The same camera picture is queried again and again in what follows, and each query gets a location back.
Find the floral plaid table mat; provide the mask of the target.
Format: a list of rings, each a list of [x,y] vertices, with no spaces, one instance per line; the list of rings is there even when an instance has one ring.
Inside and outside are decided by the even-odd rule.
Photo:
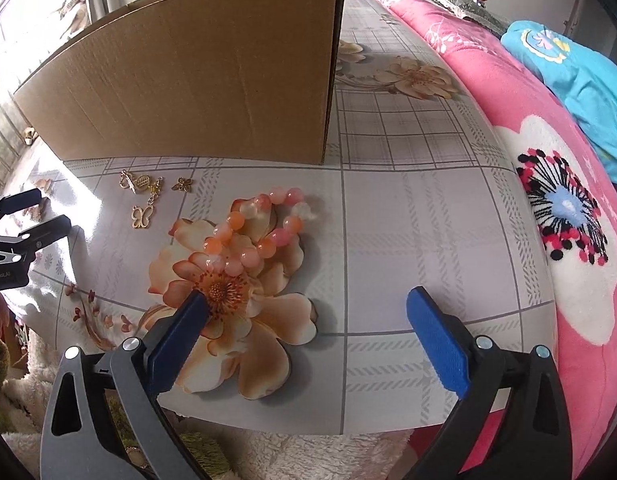
[[[417,100],[369,90],[372,75],[405,58],[438,65],[408,27],[370,0],[346,3],[342,37],[363,50],[351,83],[334,92],[320,166],[246,159],[125,157],[62,162],[34,148],[14,190],[51,184],[49,211],[74,226],[42,250],[28,286],[6,292],[14,313],[48,344],[85,351],[122,341],[158,305],[149,266],[178,218],[222,221],[230,204],[299,188],[316,217],[287,292],[317,312],[316,337],[286,345],[287,382],[261,400],[239,378],[202,366],[197,393],[161,404],[180,415],[281,434],[369,434],[437,425],[455,404],[421,349],[406,298],[423,286],[439,307],[501,348],[555,345],[555,295],[531,207],[508,155],[467,91]],[[118,185],[123,169],[164,179],[148,229],[130,213],[146,196]],[[194,180],[190,193],[172,190]]]

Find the gold butterfly chain jewelry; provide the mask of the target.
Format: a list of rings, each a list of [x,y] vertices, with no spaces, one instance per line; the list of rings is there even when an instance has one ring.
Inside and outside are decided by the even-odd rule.
[[[134,205],[130,213],[132,228],[145,230],[151,224],[153,214],[156,212],[156,202],[161,196],[164,179],[153,178],[150,174],[133,174],[128,169],[123,169],[120,174],[118,185],[123,190],[132,192],[134,195],[146,196],[145,203]]]

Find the brown cardboard box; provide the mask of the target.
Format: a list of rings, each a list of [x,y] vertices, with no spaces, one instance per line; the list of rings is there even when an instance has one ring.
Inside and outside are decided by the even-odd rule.
[[[344,0],[137,0],[88,26],[14,99],[64,160],[319,164]]]

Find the blue garment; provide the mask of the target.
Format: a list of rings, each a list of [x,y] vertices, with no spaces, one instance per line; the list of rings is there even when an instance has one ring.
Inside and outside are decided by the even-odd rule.
[[[532,21],[512,23],[500,42],[569,111],[617,186],[617,66]]]

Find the pink floral blanket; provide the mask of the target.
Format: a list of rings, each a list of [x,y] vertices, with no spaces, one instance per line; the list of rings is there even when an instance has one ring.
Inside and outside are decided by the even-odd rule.
[[[575,120],[493,34],[427,0],[377,0],[467,87],[517,169],[548,259],[573,474],[617,411],[617,193]]]

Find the small gold butterfly charm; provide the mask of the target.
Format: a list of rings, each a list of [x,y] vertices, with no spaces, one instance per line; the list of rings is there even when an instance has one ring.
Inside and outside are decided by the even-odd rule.
[[[191,178],[180,177],[177,181],[172,185],[173,191],[190,193],[192,190],[192,185],[194,185],[194,180]]]

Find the white fluffy rug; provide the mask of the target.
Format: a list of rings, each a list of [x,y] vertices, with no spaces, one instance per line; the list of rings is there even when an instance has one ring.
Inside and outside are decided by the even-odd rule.
[[[9,375],[0,342],[0,435],[31,479],[38,479],[40,437],[57,353],[33,334],[28,372]],[[360,436],[284,436],[167,414],[178,437],[214,479],[401,479],[417,460],[408,431]]]

